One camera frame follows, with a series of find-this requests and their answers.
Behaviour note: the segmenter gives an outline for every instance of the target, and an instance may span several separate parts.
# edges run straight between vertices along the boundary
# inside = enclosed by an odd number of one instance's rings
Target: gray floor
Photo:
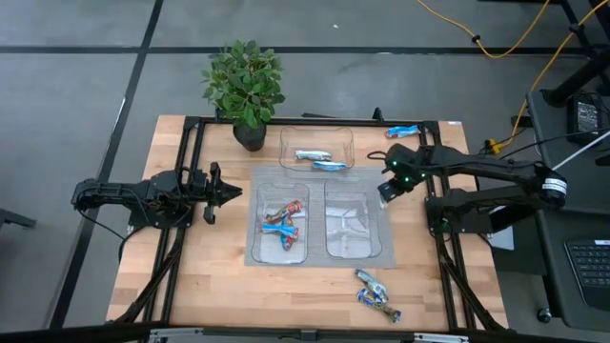
[[[475,0],[427,3],[466,23],[490,47],[511,45],[539,9]],[[572,3],[579,17],[587,12],[585,2]],[[152,8],[153,0],[5,0],[0,45],[139,46]],[[555,47],[566,28],[562,11],[551,7],[524,45]],[[596,19],[587,30],[594,42],[604,42]],[[431,16],[415,0],[166,0],[152,45],[220,46],[235,38],[254,38],[269,46],[471,46],[463,32]],[[381,107],[387,118],[459,120],[471,151],[478,151],[486,138],[510,132],[510,116],[517,114],[549,58],[281,57],[287,101],[277,108],[278,115],[306,111],[365,118]],[[48,319],[79,221],[71,210],[71,192],[75,183],[95,176],[134,61],[134,54],[0,54],[0,208],[35,217],[39,223],[33,231],[14,226],[0,231],[0,332],[39,329]],[[147,57],[111,180],[140,179],[157,115],[212,114],[201,99],[199,84],[199,70],[209,62],[203,54]],[[556,85],[582,63],[579,58],[561,58],[542,86]],[[532,139],[525,133],[514,147]],[[521,157],[536,158],[536,153]],[[99,220],[123,231],[127,213],[103,209]],[[95,231],[67,325],[103,322],[117,269],[117,247],[115,237]],[[534,311],[546,303],[539,277],[502,272],[498,277],[510,325],[520,333],[610,340],[610,334],[572,330],[560,320],[539,324]]]

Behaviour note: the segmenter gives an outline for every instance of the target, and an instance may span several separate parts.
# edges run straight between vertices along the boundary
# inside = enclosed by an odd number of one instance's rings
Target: clear plastic container
[[[309,225],[309,189],[303,184],[265,183],[256,190],[256,222],[252,257],[255,261],[270,264],[301,263],[307,258]],[[266,216],[274,215],[286,205],[298,200],[301,210],[291,215],[293,227],[298,229],[290,249],[285,250],[279,232],[263,231]],[[277,222],[275,225],[288,223]]]
[[[296,151],[325,151],[331,162],[345,164],[345,170],[354,166],[354,134],[348,128],[338,129],[282,129],[279,137],[279,164],[293,171],[323,171],[313,167],[313,161],[296,159]]]
[[[363,181],[325,184],[326,251],[332,257],[367,258],[381,253],[378,195]]]

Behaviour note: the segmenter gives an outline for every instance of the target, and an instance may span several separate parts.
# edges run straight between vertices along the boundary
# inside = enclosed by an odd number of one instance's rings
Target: wooden table
[[[184,116],[158,118],[144,178],[174,167]],[[443,145],[467,152],[459,122],[439,122]],[[171,324],[194,327],[316,328],[328,330],[446,331],[439,266],[434,239],[428,234],[423,198],[425,183],[394,200],[388,208],[396,267],[368,270],[389,290],[390,304],[402,311],[400,322],[391,324],[381,313],[356,302],[362,284],[353,269],[252,267],[244,265],[250,199],[251,168],[277,165],[279,133],[267,129],[265,147],[247,152],[233,137],[232,126],[206,125],[199,162],[204,172],[216,161],[222,178],[241,187],[243,195],[216,209],[216,224],[202,219],[203,205],[187,230],[173,299]],[[351,128],[354,132],[356,167],[378,166],[368,160],[370,151],[387,150],[399,142],[411,149],[417,137],[388,140],[383,128]],[[473,177],[450,177],[453,188],[473,191]],[[122,314],[151,277],[160,230],[143,229],[126,244],[108,319]],[[474,234],[460,236],[468,281],[482,304],[506,326],[494,260],[487,244]],[[459,291],[454,297],[458,323],[463,326]],[[153,319],[160,318],[165,287],[157,294]]]

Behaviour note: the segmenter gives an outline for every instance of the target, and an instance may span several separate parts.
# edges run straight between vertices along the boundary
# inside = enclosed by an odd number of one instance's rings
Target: potted plant
[[[283,71],[273,50],[260,51],[255,41],[236,41],[202,71],[209,83],[203,97],[214,102],[221,116],[233,121],[233,135],[248,151],[259,151],[265,143],[266,124],[275,114],[274,105],[286,99],[279,80]]]

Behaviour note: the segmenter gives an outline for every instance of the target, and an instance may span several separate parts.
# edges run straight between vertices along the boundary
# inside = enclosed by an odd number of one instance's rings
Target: black plant pot
[[[237,142],[241,143],[247,151],[259,151],[265,145],[267,126],[258,123],[258,128],[253,129],[248,125],[233,126],[233,135]]]

